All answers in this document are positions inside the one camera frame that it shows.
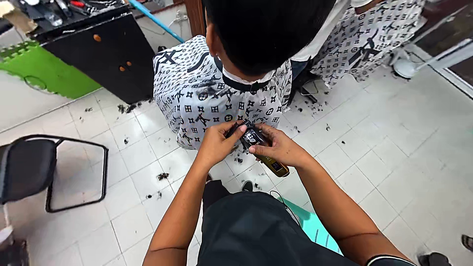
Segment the barber's left hand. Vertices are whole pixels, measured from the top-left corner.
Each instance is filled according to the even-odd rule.
[[[246,131],[246,125],[239,126],[233,135],[225,139],[225,132],[234,124],[235,122],[225,122],[208,128],[205,131],[204,139],[195,161],[198,161],[201,166],[205,166],[210,170],[214,165],[225,159],[235,146],[235,143]]]

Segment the black hair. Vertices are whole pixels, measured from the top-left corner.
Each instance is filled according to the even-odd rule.
[[[335,0],[203,0],[232,63],[246,75],[280,67],[309,44]]]

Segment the hair clipper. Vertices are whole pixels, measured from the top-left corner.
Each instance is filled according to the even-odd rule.
[[[263,132],[257,129],[253,123],[249,120],[245,120],[241,125],[246,125],[247,129],[243,136],[240,138],[240,142],[244,146],[245,149],[248,150],[253,145],[261,145],[270,147],[271,143],[266,139],[263,135]],[[226,138],[230,137],[233,132],[239,127],[238,123],[235,123],[232,128],[227,132],[225,135]],[[261,162],[263,162],[275,175],[278,177],[286,177],[289,175],[289,168],[284,164],[276,161],[271,157],[266,157],[258,154],[254,154],[256,158],[258,158]]]

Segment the cabinet door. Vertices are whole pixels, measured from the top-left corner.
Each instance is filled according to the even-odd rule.
[[[129,14],[55,39],[44,44],[44,48],[131,104],[152,95],[154,53],[144,36],[135,40],[134,48],[142,50],[140,54],[127,48],[130,35],[136,35],[123,30],[134,28],[130,24],[142,35]]]

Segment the chair frame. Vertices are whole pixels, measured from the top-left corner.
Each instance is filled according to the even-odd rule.
[[[84,144],[89,144],[89,145],[100,147],[104,150],[104,165],[103,165],[103,172],[102,172],[102,189],[101,189],[100,198],[97,199],[97,200],[93,200],[93,201],[89,201],[89,202],[83,202],[83,203],[72,205],[72,206],[67,206],[67,207],[63,207],[63,208],[59,208],[59,209],[53,209],[51,207],[51,201],[52,201],[52,198],[53,198],[53,183],[54,183],[54,178],[53,178],[53,181],[51,182],[51,184],[47,188],[48,190],[47,190],[47,194],[46,194],[46,211],[48,213],[57,213],[57,212],[61,212],[61,211],[65,211],[65,210],[85,206],[85,205],[98,203],[98,202],[101,202],[105,198],[106,189],[107,189],[107,167],[108,167],[108,151],[109,150],[106,146],[98,144],[98,143],[84,141],[84,140],[78,140],[78,139],[73,139],[73,138],[68,138],[68,137],[60,137],[60,136],[53,136],[53,135],[46,135],[46,134],[32,134],[32,135],[28,135],[28,136],[18,138],[16,140],[14,140],[12,143],[10,143],[4,150],[4,156],[2,158],[1,164],[6,167],[6,165],[8,163],[8,154],[10,152],[10,149],[14,145],[16,145],[19,142],[24,142],[24,141],[28,141],[28,140],[31,140],[31,139],[38,139],[38,138],[49,139],[49,140],[57,140],[55,142],[56,143],[56,151],[57,151],[57,147],[59,145],[61,145],[61,143],[63,143],[64,141],[80,142],[80,143],[84,143]]]

